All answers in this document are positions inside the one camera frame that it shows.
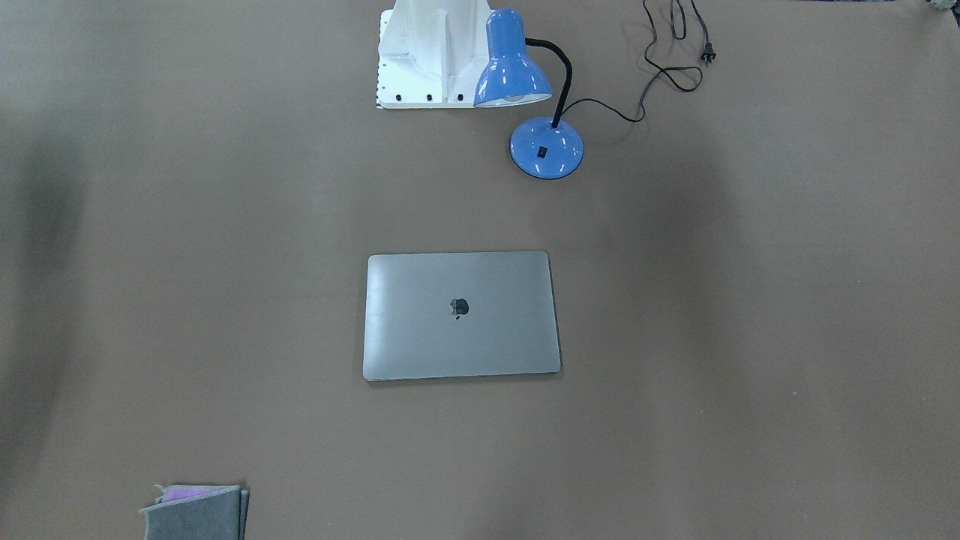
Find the towel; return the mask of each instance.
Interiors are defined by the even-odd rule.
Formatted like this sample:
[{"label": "towel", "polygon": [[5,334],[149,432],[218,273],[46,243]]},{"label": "towel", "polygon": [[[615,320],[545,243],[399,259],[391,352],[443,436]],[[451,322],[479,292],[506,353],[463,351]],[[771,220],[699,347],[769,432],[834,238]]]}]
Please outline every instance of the towel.
[{"label": "towel", "polygon": [[170,485],[140,510],[144,540],[243,540],[247,490],[239,485]]}]

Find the lamp shade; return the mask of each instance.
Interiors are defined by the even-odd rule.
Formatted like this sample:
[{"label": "lamp shade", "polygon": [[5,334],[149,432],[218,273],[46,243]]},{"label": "lamp shade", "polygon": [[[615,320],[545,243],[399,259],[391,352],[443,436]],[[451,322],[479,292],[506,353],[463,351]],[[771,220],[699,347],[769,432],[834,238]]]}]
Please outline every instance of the lamp shade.
[{"label": "lamp shade", "polygon": [[526,36],[520,13],[496,10],[487,19],[490,63],[477,81],[475,107],[507,107],[549,99],[553,95],[546,75],[526,54]]}]

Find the black apple logo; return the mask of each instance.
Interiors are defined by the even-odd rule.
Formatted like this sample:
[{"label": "black apple logo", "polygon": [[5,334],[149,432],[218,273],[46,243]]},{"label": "black apple logo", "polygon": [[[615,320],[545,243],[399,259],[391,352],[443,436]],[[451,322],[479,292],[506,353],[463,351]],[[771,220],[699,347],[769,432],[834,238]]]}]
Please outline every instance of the black apple logo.
[{"label": "black apple logo", "polygon": [[457,320],[460,320],[460,315],[466,315],[470,311],[470,306],[467,304],[467,301],[463,298],[454,298],[450,301],[450,307],[453,307],[453,313],[451,315],[456,315]]}]

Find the laptop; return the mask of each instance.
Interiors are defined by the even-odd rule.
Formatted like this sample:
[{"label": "laptop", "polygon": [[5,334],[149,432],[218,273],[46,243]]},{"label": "laptop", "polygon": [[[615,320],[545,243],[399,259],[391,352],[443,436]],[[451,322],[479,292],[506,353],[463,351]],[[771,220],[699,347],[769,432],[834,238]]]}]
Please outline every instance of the laptop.
[{"label": "laptop", "polygon": [[558,371],[545,252],[370,257],[364,379]]}]

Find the round blue lamp base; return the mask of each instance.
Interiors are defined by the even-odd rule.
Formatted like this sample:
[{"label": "round blue lamp base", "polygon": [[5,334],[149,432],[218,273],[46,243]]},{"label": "round blue lamp base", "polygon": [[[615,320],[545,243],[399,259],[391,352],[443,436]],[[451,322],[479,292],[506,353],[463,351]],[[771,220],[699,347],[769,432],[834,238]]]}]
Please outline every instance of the round blue lamp base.
[{"label": "round blue lamp base", "polygon": [[510,137],[510,156],[516,166],[541,180],[563,178],[584,158],[584,140],[577,130],[563,120],[556,128],[551,124],[551,116],[531,118]]}]

